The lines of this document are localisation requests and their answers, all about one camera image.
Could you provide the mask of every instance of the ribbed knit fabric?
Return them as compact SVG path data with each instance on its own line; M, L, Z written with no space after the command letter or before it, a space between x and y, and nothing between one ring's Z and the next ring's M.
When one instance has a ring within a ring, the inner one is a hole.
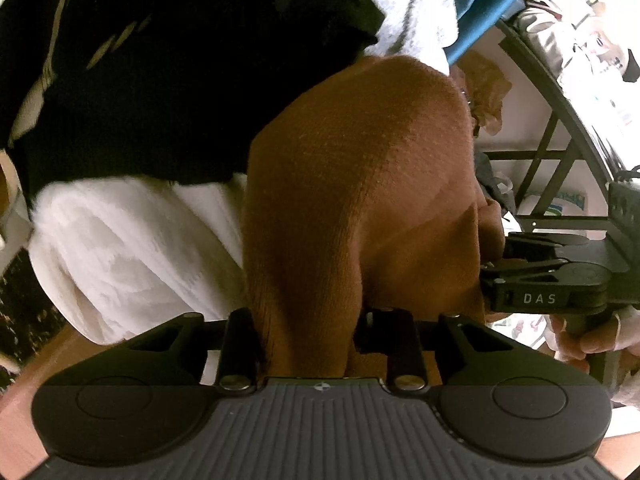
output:
M483 320L479 265L504 248L464 99L407 57L361 60L258 135L243 235L266 372L284 376L383 377L353 347L363 301Z

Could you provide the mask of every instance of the black metal frame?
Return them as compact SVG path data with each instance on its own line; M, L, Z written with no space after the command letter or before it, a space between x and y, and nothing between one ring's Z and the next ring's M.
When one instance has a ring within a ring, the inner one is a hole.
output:
M517 219L525 232L533 229L569 229L569 230L606 230L609 221L606 217L566 216L562 218L544 216L553 198L564 183L576 160L586 161L598 187L607 199L607 187L620 169L614 154L607 152L599 140L594 139L585 124L578 117L555 78L538 59L523 39L503 20L496 26L505 35L500 47L518 65L529 80L536 86L542 97L552 109L551 117L542 139L535 151L488 152L490 160L531 160L531 165L515 196L516 206L524 199L540 167L542 160L558 160L558 166L545 187L531 215L518 215ZM548 146L558 126L558 121L566 127L571 141L565 150L549 150Z

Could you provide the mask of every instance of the ribbed black surface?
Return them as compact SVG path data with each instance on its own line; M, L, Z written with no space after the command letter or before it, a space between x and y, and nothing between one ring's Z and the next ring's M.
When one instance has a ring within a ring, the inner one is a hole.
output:
M595 460L513 466L480 456L420 400L375 380L271 380L247 399L224 400L193 440L124 468L52 458L31 480L613 480Z

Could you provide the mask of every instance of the plastic bag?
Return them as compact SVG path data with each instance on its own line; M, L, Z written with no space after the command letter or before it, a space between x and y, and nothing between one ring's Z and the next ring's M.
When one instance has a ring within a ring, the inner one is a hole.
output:
M511 90L511 83L493 61L474 50L467 51L457 66L465 73L471 114L478 126L488 134L497 134L502 129L502 100Z

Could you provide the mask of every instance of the screw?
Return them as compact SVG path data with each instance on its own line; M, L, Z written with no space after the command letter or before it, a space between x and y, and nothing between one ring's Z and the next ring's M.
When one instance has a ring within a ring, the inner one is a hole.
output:
M394 384L398 390L404 392L417 392L426 386L424 379L417 375L400 375L396 377Z
M220 387L230 392L240 392L251 386L251 381L244 375L225 375L220 379Z

